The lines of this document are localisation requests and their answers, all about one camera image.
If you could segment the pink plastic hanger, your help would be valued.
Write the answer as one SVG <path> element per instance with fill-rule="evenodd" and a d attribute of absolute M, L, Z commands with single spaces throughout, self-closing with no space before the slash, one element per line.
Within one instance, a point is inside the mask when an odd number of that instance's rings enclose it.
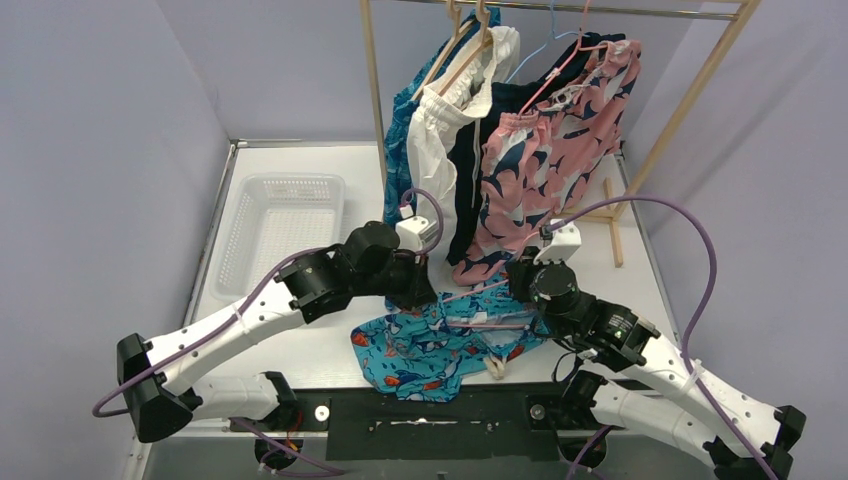
<path fill-rule="evenodd" d="M 460 298 L 464 298 L 470 295 L 474 295 L 478 292 L 484 292 L 487 290 L 491 290 L 499 287 L 500 285 L 507 285 L 509 281 L 508 275 L 504 273 L 502 275 L 502 280 L 497 283 L 492 283 L 489 285 L 482 284 L 480 287 L 476 287 L 468 292 L 461 293 L 455 295 L 454 297 L 445 299 L 444 302 L 448 303 L 449 301 L 457 300 Z M 468 318 L 458 318 L 458 317 L 448 317 L 448 321 L 446 325 L 450 328 L 457 329 L 475 329 L 475 330 L 525 330 L 527 326 L 525 324 L 517 324 L 517 323 L 506 323 L 504 324 L 502 320 L 495 316 L 494 320 L 491 320 L 490 317 L 485 313 L 476 313 L 472 317 Z"/>

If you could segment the light blue shark shorts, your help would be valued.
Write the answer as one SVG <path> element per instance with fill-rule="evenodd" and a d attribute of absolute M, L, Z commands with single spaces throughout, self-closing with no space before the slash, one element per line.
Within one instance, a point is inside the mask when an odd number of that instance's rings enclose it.
<path fill-rule="evenodd" d="M 545 342 L 547 329 L 535 309 L 514 300 L 507 285 L 445 303 L 461 293 L 443 292 L 437 301 L 407 311 L 394 310 L 355 327 L 350 334 L 363 378 L 382 394 L 399 400 L 445 403 L 469 375 L 487 372 L 500 380 L 507 364 Z M 448 317 L 485 312 L 525 330 L 457 329 Z"/>

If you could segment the white plastic basket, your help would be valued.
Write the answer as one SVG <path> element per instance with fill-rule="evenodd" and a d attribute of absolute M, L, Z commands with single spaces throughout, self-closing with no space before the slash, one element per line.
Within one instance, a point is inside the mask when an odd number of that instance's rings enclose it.
<path fill-rule="evenodd" d="M 213 247 L 211 292 L 246 296 L 284 258 L 339 241 L 346 185 L 331 174 L 266 173 L 245 178 Z"/>

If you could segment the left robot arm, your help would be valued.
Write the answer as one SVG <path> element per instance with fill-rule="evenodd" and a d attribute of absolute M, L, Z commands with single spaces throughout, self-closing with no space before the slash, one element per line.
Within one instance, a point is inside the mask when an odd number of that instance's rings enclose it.
<path fill-rule="evenodd" d="M 215 377 L 219 365 L 280 333 L 345 310 L 357 297 L 385 297 L 403 309 L 436 294 L 428 256 L 402 247 L 397 232 L 370 221 L 343 243 L 281 261 L 246 297 L 169 334 L 130 334 L 116 345 L 118 392 L 142 443 L 168 438 L 197 420 L 243 418 L 273 430 L 294 419 L 284 375 Z"/>

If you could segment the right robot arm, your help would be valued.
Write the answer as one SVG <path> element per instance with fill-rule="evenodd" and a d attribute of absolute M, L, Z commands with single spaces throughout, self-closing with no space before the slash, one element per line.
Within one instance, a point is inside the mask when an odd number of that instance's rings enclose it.
<path fill-rule="evenodd" d="M 536 309 L 551 339 L 655 391 L 646 396 L 578 369 L 558 402 L 579 429 L 630 430 L 684 452 L 718 479 L 786 479 L 806 416 L 760 402 L 693 360 L 631 309 L 582 291 L 565 263 L 536 261 L 528 247 L 506 266 L 511 296 Z"/>

